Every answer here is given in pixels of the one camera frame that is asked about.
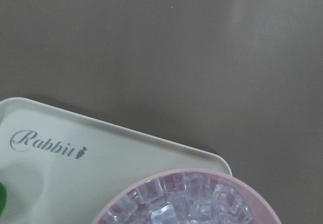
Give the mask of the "cream rabbit tray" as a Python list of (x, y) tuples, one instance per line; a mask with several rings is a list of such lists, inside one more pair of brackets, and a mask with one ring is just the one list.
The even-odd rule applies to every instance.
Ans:
[(232, 172), (207, 151), (26, 98), (1, 101), (1, 223), (91, 223), (137, 181), (186, 167)]

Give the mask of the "green toy pepper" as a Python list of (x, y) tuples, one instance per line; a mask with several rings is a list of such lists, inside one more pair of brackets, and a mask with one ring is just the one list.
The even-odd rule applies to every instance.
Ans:
[(7, 202), (7, 191), (2, 182), (0, 182), (0, 215), (2, 215)]

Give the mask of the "pile of clear ice cubes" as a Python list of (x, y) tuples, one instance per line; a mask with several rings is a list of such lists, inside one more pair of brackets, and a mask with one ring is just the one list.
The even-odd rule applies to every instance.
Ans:
[(229, 185), (199, 172), (165, 175), (132, 189), (100, 223), (251, 223), (244, 198)]

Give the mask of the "pink bowl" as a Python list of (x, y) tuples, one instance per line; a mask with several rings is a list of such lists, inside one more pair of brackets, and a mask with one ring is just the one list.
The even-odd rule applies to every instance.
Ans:
[(121, 199), (125, 194), (127, 194), (132, 189), (138, 187), (139, 185), (152, 180), (154, 178), (162, 177), (174, 173), (184, 173), (184, 172), (199, 172), (204, 173), (210, 176), (212, 179), (225, 184), (232, 186), (236, 191), (244, 198), (246, 204), (249, 206), (250, 211), (253, 214), (253, 221), (251, 223), (281, 223), (281, 220), (273, 210), (273, 208), (268, 204), (268, 202), (254, 189), (242, 182), (241, 180), (226, 175), (220, 172), (207, 170), (207, 169), (174, 169), (159, 172), (148, 177), (143, 178), (140, 181), (137, 181), (133, 185), (127, 187), (125, 190), (116, 195), (108, 204), (100, 211), (100, 213), (95, 217), (93, 223), (100, 223), (100, 218), (105, 214), (105, 212), (118, 200)]

